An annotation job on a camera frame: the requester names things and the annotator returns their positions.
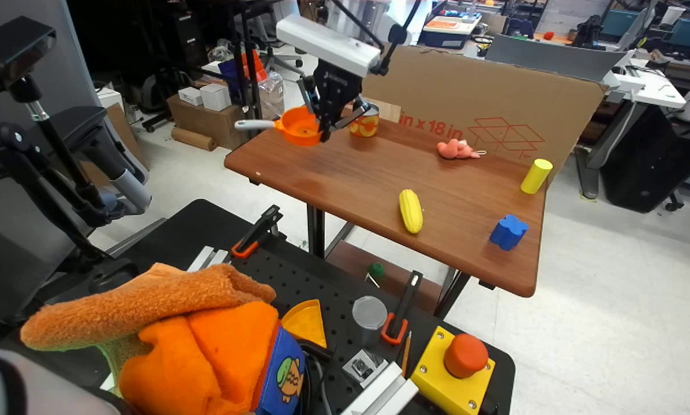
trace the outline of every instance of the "floor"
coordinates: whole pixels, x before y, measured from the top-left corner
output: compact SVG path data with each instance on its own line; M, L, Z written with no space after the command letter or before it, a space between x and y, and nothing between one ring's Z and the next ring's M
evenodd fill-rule
M227 171L227 150L194 150L169 132L143 137L149 209L102 229L93 243L111 247L208 199L249 222L276 203L281 230L304 247L303 203ZM514 358L514 415L690 415L690 193L683 199L687 205L674 214L587 200L571 158L550 190L535 294L469 284L447 320ZM349 243L434 281L445 273L364 230Z

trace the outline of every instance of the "wooden table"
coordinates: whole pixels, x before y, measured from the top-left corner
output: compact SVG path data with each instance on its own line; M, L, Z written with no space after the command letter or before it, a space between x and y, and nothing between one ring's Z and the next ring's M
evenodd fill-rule
M333 211L486 286L534 294L546 193L520 191L526 165L490 155L451 162L436 156L434 146L434 137L393 122L381 122L376 138L336 132L317 147L296 147L269 128L234 150L227 169L304 200L311 254L324 255L324 214L317 211ZM419 235L408 235L399 218L396 193L406 187L419 197L425 209ZM490 244L505 214L529 224L526 238L512 251Z

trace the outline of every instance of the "cardboard box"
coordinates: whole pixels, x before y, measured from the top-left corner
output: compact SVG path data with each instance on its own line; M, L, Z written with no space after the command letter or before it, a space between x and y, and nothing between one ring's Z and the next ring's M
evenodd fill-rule
M179 128L179 127L173 127L173 133L171 133L176 141L179 142L186 142L192 147L200 147L200 150L212 150L212 138L209 137L204 137L204 133L197 133L197 132L189 132L189 128Z
M396 48L388 77L364 94L402 107L399 124L434 138L466 138L486 156L560 169L602 102L597 84L469 59L436 48Z
M177 94L167 99L169 111L179 128L189 128L212 138L212 147L237 147L246 141L242 132L234 128L234 122L242 116L237 107L223 111L208 111L179 102Z
M581 142L595 142L605 128L606 128L606 124L588 122L581 132Z
M128 119L128 112L123 111L123 107L108 107L108 122L114 124L118 138L123 141L123 146L133 155L133 158L141 162L141 165L148 171L149 169L149 158L145 156L133 127Z

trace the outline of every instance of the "yellow box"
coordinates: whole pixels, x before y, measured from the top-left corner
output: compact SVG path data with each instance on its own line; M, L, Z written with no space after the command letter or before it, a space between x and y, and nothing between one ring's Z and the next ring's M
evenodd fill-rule
M444 413L478 415L496 363L486 360L484 368L469 379L451 375L444 366L444 354L452 339L454 334L439 324L419 354L410 381L418 386L419 394L434 402Z

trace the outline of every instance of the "red button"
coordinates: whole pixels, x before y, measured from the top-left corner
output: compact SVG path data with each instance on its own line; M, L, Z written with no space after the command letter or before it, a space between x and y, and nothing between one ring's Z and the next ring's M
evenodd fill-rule
M454 379L466 379L486 365L486 349L470 334L456 334L444 354L444 366Z

